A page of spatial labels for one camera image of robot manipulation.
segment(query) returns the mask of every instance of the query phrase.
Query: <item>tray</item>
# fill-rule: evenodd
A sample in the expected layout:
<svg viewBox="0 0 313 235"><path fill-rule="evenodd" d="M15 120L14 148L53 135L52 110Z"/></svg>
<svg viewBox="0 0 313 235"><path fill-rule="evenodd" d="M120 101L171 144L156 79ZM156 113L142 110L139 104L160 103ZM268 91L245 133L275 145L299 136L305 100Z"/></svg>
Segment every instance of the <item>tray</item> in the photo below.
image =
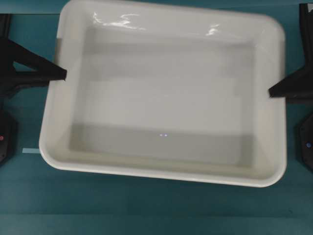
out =
<svg viewBox="0 0 313 235"><path fill-rule="evenodd" d="M285 36L257 14L131 1L62 10L40 135L55 168L265 187L286 168Z"/></svg>

